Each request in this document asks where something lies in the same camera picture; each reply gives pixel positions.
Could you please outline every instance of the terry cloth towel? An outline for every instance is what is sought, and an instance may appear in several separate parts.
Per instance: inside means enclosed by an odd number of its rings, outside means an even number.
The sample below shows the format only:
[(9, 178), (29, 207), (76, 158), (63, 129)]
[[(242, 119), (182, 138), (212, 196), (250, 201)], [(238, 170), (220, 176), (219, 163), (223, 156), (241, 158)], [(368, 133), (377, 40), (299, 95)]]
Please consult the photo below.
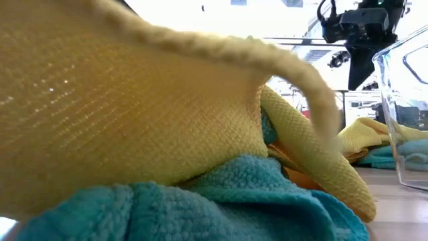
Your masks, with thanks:
[[(428, 139), (407, 141), (399, 146), (398, 154), (404, 157), (407, 170), (428, 171)], [(356, 165), (395, 169), (393, 150), (390, 145), (373, 149)]]
[(368, 240), (350, 209), (284, 178), (275, 159), (248, 155), (190, 191), (154, 183), (93, 187), (30, 220), (30, 240)]
[[(268, 157), (260, 107), (296, 169), (375, 216), (366, 184), (328, 148), (340, 126), (333, 91), (290, 51), (153, 26), (112, 0), (3, 0), (0, 30), (0, 216), (25, 220), (94, 185), (176, 185), (242, 154)], [(264, 85), (273, 75), (305, 94), (312, 123)]]

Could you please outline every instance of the light blue towel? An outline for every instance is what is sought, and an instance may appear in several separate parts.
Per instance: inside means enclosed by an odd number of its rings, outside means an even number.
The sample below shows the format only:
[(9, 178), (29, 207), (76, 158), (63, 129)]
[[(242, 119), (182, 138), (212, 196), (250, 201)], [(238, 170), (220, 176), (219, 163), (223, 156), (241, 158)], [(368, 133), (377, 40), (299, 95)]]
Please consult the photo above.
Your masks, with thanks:
[[(405, 168), (411, 171), (428, 171), (428, 139), (407, 141), (398, 148), (404, 157)], [(373, 168), (395, 169), (391, 146), (373, 149), (357, 165), (371, 165)]]
[(190, 191), (155, 183), (85, 189), (30, 220), (18, 240), (368, 240), (342, 202), (300, 189), (280, 168), (244, 155)]

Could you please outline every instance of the clear plastic bin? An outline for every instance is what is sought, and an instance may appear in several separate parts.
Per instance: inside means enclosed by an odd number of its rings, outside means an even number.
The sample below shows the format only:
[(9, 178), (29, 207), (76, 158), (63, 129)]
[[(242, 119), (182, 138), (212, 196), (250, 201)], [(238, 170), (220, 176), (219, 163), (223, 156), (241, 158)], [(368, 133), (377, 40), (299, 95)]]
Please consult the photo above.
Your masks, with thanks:
[(428, 25), (373, 62), (399, 181), (428, 190)]

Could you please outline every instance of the ceiling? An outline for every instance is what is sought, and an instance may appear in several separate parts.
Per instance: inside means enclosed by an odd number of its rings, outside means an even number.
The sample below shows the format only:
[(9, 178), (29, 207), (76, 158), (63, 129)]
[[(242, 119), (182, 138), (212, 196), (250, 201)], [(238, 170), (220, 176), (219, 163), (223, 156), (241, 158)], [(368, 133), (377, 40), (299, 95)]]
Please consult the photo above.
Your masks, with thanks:
[[(125, 0), (146, 21), (179, 31), (203, 31), (220, 35), (267, 37), (265, 41), (296, 52), (319, 69), (334, 89), (347, 89), (349, 64), (330, 69), (332, 54), (344, 50), (342, 43), (328, 45), (316, 19), (320, 0)], [(338, 13), (355, 9), (359, 1), (336, 0)], [(426, 1), (408, 1), (412, 7), (399, 24), (397, 33), (406, 36), (421, 27)], [(328, 14), (330, 1), (322, 8)], [(315, 39), (302, 44), (301, 38)], [(371, 76), (367, 82), (375, 81)]]

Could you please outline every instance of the yellow towel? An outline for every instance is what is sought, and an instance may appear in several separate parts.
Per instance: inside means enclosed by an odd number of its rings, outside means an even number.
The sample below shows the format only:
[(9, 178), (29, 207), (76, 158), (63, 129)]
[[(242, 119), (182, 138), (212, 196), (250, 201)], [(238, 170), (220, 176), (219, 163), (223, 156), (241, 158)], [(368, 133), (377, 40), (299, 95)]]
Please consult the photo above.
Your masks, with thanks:
[[(302, 90), (314, 128), (263, 87), (271, 75)], [(372, 220), (367, 186), (327, 148), (334, 93), (289, 51), (156, 27), (110, 0), (4, 0), (0, 216), (24, 220), (91, 185), (174, 185), (266, 157), (260, 105), (296, 165)]]
[[(397, 125), (398, 141), (410, 141), (428, 138), (428, 131), (419, 131)], [(357, 161), (368, 153), (368, 148), (389, 145), (388, 127), (370, 118), (358, 118), (350, 126), (343, 129), (338, 138), (342, 153), (350, 163)]]

